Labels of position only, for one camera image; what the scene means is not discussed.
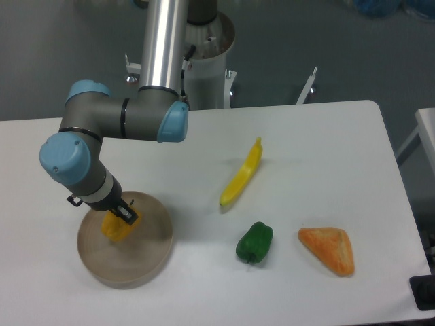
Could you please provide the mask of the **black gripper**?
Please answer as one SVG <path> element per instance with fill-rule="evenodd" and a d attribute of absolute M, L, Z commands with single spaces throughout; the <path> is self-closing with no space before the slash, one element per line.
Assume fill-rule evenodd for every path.
<path fill-rule="evenodd" d="M 128 225 L 133 225 L 139 218 L 139 214 L 123 201 L 121 185 L 113 176 L 106 176 L 103 185 L 94 193 L 80 197 L 71 194 L 67 202 L 74 207 L 84 202 L 95 211 L 110 211 Z"/>

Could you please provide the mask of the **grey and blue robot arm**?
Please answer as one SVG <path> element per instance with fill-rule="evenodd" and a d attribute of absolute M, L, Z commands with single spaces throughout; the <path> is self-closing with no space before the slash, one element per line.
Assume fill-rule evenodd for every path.
<path fill-rule="evenodd" d="M 99 159 L 103 139 L 174 142 L 185 139 L 188 106 L 180 99 L 187 1 L 150 1 L 135 98 L 112 98 L 91 80 L 74 83 L 56 134 L 41 146 L 39 161 L 70 191 L 75 206 L 110 211 L 128 224 L 137 214 Z"/>

